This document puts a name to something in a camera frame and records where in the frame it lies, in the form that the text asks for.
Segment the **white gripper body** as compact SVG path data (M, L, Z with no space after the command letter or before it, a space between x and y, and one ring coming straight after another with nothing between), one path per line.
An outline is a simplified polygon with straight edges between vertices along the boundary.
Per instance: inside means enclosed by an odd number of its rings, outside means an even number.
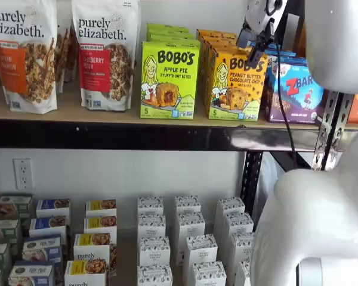
M245 35L258 45L269 45L286 8L287 0L250 0L245 14Z

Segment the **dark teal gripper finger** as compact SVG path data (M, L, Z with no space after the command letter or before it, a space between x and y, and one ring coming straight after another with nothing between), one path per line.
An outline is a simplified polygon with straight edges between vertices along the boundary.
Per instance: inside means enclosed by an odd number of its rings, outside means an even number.
M243 27L237 38L236 46L239 48L246 48L250 43L251 35L251 29L248 27Z
M248 57L248 66L250 68L256 68L261 56L264 54L264 51L271 44L271 36L260 34L257 36L255 45L251 49L251 52Z

